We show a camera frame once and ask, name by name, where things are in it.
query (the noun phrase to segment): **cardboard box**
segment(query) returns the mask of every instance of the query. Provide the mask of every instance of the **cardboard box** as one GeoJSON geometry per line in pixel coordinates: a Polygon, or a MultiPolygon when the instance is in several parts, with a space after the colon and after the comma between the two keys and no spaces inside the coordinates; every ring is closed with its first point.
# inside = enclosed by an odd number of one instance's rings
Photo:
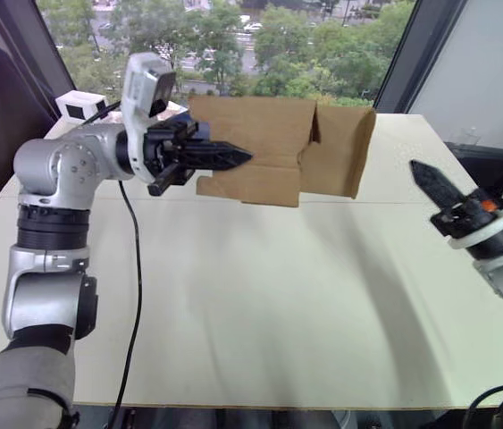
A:
{"type": "Polygon", "coordinates": [[[238,168],[200,177],[197,194],[292,207],[300,191],[356,197],[376,119],[372,108],[202,96],[189,106],[194,119],[209,122],[211,139],[254,154],[238,168]]]}

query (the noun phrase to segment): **white table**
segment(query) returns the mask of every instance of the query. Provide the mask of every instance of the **white table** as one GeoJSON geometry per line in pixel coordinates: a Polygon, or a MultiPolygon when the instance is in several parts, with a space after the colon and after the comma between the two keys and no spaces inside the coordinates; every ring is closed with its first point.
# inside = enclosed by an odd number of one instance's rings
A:
{"type": "MultiPolygon", "coordinates": [[[[124,402],[450,408],[502,384],[503,301],[429,224],[414,157],[474,187],[423,117],[389,114],[378,116],[357,200],[243,205],[197,196],[193,180],[151,198],[129,182],[145,304],[124,402]]],[[[16,191],[12,180],[0,196],[0,310],[16,191]]],[[[100,301],[96,330],[77,343],[75,400],[110,404],[136,306],[115,182],[98,190],[90,223],[100,301]]]]}

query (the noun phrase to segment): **car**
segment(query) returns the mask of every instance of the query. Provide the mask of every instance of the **car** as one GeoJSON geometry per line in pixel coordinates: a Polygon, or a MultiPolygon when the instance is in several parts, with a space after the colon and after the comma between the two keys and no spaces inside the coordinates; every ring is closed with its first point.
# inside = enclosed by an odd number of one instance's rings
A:
{"type": "Polygon", "coordinates": [[[250,22],[248,25],[243,27],[243,30],[246,33],[255,33],[263,28],[263,24],[261,22],[250,22]]]}

